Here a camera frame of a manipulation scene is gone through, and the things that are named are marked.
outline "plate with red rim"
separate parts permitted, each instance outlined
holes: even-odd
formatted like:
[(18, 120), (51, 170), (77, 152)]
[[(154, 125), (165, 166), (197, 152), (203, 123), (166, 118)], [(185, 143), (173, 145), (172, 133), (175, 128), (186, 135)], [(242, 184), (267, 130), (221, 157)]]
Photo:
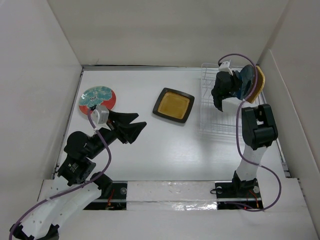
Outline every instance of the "plate with red rim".
[(88, 109), (95, 105), (106, 106), (107, 109), (112, 110), (116, 104), (115, 92), (107, 86), (94, 86), (80, 96), (78, 106), (80, 111), (87, 115)]

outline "red wire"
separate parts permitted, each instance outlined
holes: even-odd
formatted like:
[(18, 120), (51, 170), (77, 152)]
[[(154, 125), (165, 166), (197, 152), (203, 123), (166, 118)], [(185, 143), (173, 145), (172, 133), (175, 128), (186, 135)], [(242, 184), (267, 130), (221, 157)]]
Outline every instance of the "red wire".
[(108, 206), (110, 206), (110, 201), (111, 201), (111, 199), (113, 198), (114, 193), (115, 193), (115, 190), (113, 189), (112, 192), (111, 192), (110, 197), (108, 198), (108, 203), (107, 203)]
[(256, 206), (258, 207), (258, 206), (259, 206), (259, 204), (258, 204), (258, 198), (257, 198), (257, 195), (255, 195), (251, 190), (249, 190), (249, 192), (254, 196), (255, 201), (256, 201)]

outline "screw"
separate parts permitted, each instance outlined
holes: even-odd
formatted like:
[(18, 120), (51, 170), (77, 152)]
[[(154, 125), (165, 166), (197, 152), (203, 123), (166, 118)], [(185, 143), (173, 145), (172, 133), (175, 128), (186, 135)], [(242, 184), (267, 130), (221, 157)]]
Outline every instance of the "screw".
[(258, 186), (254, 186), (253, 191), (255, 194), (260, 193), (260, 188)]
[(127, 189), (126, 189), (125, 187), (122, 187), (122, 188), (120, 189), (120, 193), (121, 193), (122, 195), (127, 194)]
[(215, 188), (215, 192), (216, 192), (217, 194), (222, 194), (222, 187), (221, 187), (221, 186), (217, 186), (217, 187)]

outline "black plate rim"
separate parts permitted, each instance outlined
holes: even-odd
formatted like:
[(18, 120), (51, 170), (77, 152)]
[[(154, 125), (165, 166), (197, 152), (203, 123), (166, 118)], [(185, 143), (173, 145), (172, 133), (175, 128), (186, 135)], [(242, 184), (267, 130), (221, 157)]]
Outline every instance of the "black plate rim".
[[(175, 118), (175, 117), (172, 117), (172, 116), (165, 115), (165, 114), (163, 114), (161, 112), (158, 112), (158, 108), (160, 106), (161, 100), (162, 100), (162, 98), (165, 96), (165, 94), (167, 92), (171, 92), (171, 93), (174, 93), (174, 94), (182, 95), (182, 96), (184, 96), (184, 97), (186, 97), (186, 98), (188, 98), (190, 100), (189, 105), (188, 105), (188, 107), (186, 109), (186, 112), (185, 112), (185, 114), (184, 114), (182, 119), (178, 119), (178, 118)], [(154, 113), (155, 115), (157, 115), (159, 117), (162, 117), (162, 118), (165, 118), (165, 119), (169, 119), (169, 120), (172, 120), (172, 121), (177, 122), (177, 123), (184, 124), (184, 123), (186, 123), (186, 121), (187, 121), (187, 119), (188, 119), (188, 117), (189, 117), (189, 115), (191, 113), (191, 109), (192, 109), (192, 107), (194, 105), (194, 102), (195, 102), (195, 97), (194, 96), (192, 96), (192, 95), (190, 95), (188, 93), (185, 93), (183, 91), (178, 91), (178, 90), (175, 90), (175, 89), (172, 89), (172, 88), (165, 87), (162, 90), (162, 92), (160, 93), (158, 99), (156, 100), (155, 105), (153, 107), (152, 113)]]

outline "white wall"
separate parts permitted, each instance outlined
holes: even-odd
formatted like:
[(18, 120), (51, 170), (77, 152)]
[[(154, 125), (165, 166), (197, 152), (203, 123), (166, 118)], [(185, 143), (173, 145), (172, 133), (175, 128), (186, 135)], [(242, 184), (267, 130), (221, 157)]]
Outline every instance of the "white wall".
[(288, 0), (48, 2), (81, 64), (199, 67), (257, 61)]
[(261, 60), (279, 139), (320, 233), (320, 1), (291, 0)]
[(80, 74), (46, 1), (0, 0), (0, 239), (50, 177)]

